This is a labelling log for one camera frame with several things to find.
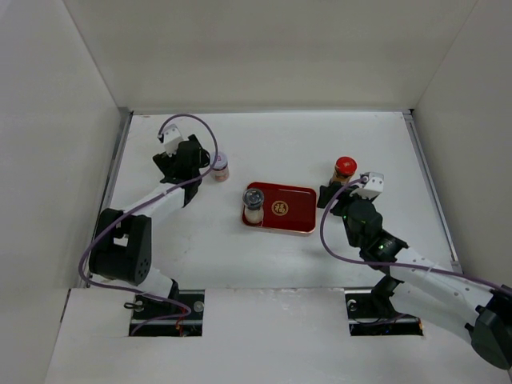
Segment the clear bottle white contents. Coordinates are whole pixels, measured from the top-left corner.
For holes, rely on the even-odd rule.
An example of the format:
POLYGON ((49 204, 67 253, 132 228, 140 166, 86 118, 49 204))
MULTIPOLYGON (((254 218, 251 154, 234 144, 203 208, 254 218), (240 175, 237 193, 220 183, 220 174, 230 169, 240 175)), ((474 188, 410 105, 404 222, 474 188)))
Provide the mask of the clear bottle white contents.
POLYGON ((242 202, 245 220, 253 226, 261 224, 264 217, 264 193, 258 188, 249 188, 244 192, 242 202))

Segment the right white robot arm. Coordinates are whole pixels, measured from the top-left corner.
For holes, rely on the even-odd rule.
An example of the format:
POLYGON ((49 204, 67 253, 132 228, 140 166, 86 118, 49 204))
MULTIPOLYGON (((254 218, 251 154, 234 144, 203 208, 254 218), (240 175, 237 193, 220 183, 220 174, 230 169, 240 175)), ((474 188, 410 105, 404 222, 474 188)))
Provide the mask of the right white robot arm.
POLYGON ((511 288, 437 267, 384 230, 374 206, 382 191, 383 181, 368 174, 321 186, 317 206, 340 217, 359 257, 336 254, 321 236, 325 251, 337 260, 382 273, 370 299, 376 314, 397 312, 425 319, 459 336, 492 366, 510 370, 511 288))

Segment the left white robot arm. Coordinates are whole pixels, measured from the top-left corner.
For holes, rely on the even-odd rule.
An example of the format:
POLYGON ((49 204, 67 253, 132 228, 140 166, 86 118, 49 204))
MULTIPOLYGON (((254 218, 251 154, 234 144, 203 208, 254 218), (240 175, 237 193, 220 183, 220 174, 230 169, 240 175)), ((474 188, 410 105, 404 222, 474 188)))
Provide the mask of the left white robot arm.
POLYGON ((168 319, 179 310, 176 281, 152 266, 153 229, 173 212, 187 206, 198 192, 201 169, 210 154, 195 135, 175 134, 164 141, 165 151, 153 156, 163 179, 147 196, 124 209, 100 213, 96 235, 110 231, 93 247, 88 270, 115 286, 154 296, 152 309, 168 319))

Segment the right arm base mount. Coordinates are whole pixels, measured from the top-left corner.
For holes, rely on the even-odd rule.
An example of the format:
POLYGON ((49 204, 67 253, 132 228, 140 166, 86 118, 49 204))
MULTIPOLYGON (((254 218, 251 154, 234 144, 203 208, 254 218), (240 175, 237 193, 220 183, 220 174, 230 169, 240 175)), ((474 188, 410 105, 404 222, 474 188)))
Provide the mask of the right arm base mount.
POLYGON ((397 286, 397 281, 385 276, 374 287, 345 290, 351 336, 423 336, 421 320, 397 312, 391 304, 397 286))

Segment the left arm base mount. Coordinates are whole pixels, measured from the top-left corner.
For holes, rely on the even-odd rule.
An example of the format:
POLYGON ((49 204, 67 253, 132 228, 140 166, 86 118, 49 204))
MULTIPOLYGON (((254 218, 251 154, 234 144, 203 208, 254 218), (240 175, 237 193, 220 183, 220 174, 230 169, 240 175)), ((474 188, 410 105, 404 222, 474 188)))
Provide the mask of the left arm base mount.
POLYGON ((130 311, 128 334, 131 337, 201 337, 205 298, 204 290, 180 290, 175 299, 191 309, 186 315, 184 308, 136 295, 123 305, 130 311))

